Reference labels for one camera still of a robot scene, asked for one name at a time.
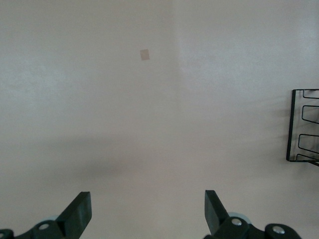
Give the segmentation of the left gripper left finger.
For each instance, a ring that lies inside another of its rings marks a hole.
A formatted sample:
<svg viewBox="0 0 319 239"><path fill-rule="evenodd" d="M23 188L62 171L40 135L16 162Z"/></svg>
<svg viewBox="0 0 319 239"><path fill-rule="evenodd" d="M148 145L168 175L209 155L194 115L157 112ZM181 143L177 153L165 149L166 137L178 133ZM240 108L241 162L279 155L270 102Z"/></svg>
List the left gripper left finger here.
<svg viewBox="0 0 319 239"><path fill-rule="evenodd" d="M78 239L92 219L90 192L81 192L54 220L45 220L21 235L1 229L2 239Z"/></svg>

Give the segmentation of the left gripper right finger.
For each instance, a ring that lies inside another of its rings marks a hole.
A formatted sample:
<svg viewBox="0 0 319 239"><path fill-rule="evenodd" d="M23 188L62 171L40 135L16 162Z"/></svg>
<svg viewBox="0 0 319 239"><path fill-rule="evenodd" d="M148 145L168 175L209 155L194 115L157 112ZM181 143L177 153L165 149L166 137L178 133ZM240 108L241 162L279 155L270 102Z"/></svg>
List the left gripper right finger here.
<svg viewBox="0 0 319 239"><path fill-rule="evenodd" d="M210 230L206 239L300 239L291 227L268 224L262 231L240 216L230 216L214 190L205 191L205 219Z"/></svg>

